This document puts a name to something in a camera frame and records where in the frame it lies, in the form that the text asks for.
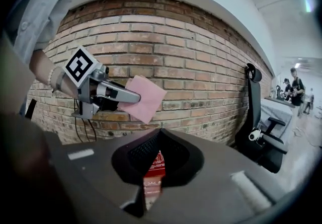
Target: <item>gray table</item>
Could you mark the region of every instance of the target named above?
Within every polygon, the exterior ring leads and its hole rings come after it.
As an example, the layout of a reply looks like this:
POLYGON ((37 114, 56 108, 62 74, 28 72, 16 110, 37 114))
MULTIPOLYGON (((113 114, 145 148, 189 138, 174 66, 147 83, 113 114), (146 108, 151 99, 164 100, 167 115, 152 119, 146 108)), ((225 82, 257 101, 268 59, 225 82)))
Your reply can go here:
POLYGON ((283 101, 268 100, 266 98, 261 100, 261 120, 259 122, 259 128, 261 130, 266 130, 271 124, 268 120, 270 117, 285 122, 285 126, 277 124, 272 130, 272 134, 285 143, 291 136, 293 113, 289 105, 280 102, 283 101))

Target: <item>chair armrest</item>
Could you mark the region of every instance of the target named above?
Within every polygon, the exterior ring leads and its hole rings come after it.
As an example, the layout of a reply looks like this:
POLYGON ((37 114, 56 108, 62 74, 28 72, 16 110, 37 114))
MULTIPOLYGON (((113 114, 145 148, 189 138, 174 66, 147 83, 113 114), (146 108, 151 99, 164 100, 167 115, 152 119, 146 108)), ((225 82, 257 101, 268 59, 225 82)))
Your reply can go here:
POLYGON ((285 122, 283 122, 283 121, 281 121, 281 120, 279 120, 277 118, 270 117, 270 118, 268 118, 268 120, 271 121, 272 123, 275 122, 276 124, 279 124, 279 125, 282 125, 282 126, 286 125, 285 122))
POLYGON ((279 141, 277 141, 265 134, 263 134, 262 139, 264 139, 265 142, 269 143, 272 147, 274 147, 276 150, 278 150, 282 154, 287 154, 287 148, 281 142, 279 142, 279 141))

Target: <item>shirt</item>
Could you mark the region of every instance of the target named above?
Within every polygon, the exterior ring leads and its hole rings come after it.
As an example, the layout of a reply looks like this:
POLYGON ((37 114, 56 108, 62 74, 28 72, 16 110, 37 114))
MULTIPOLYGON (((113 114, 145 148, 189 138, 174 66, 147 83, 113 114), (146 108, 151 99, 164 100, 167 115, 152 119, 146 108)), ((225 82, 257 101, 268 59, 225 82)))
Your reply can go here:
MULTIPOLYGON (((294 89, 299 90, 304 90, 304 85, 302 83, 302 80, 300 78, 296 78, 293 83, 292 83, 292 88, 291 88, 291 92, 294 91, 294 89)), ((302 95, 303 94, 297 94, 295 97, 292 97, 292 104, 294 106, 300 106, 302 103, 302 95)))
POLYGON ((313 92, 310 92, 309 94, 305 94, 305 101, 306 102, 312 102, 313 98, 314 98, 313 92))
POLYGON ((20 60, 29 65, 34 50, 45 49, 67 14, 72 0, 17 0, 6 31, 20 60))

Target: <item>black cable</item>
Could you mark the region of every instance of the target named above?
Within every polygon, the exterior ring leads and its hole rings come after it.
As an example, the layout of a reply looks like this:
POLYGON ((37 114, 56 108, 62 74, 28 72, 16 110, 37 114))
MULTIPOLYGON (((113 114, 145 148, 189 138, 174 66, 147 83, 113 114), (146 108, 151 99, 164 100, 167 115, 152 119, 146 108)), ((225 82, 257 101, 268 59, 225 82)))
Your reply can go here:
POLYGON ((91 127, 92 127, 93 132, 94 132, 94 135, 95 135, 95 141, 97 141, 97 137, 96 137, 95 129, 94 129, 94 127, 93 127, 93 125, 92 125, 92 123, 90 122, 90 120, 89 120, 89 119, 88 119, 88 121, 89 121, 89 124, 90 124, 90 125, 91 125, 91 127))
POLYGON ((85 129, 86 138, 87 138, 87 140, 90 142, 89 136, 87 135, 87 131, 86 131, 85 121, 84 121, 83 119, 82 119, 82 122, 83 122, 83 124, 84 124, 84 129, 85 129))
MULTIPOLYGON (((76 99, 74 99, 74 111, 76 111, 76 105, 75 105, 75 102, 76 102, 76 99)), ((75 130, 76 130, 76 134, 77 134, 77 136, 78 136, 79 140, 80 140, 81 142, 83 142, 83 141, 82 141, 82 139, 80 138, 79 134, 78 134, 78 131, 77 131, 77 126, 76 126, 76 117, 75 117, 75 130)))

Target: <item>human arm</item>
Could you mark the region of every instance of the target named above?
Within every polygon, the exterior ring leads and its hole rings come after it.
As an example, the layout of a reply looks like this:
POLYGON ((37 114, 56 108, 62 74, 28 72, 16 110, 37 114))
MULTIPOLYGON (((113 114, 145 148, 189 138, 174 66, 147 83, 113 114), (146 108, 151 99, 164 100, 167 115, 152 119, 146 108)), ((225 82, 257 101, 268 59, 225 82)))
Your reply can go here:
POLYGON ((50 79, 51 86, 56 89, 57 85, 60 85, 60 90, 63 93, 77 99, 77 87, 75 86, 75 84, 67 75, 65 75, 61 81, 58 79, 63 69, 60 67, 55 68, 55 65, 50 61, 50 59, 42 50, 34 51, 31 57, 29 68, 31 72, 36 76, 36 79, 43 84, 48 84, 48 77, 51 70, 53 69, 54 71, 50 79))

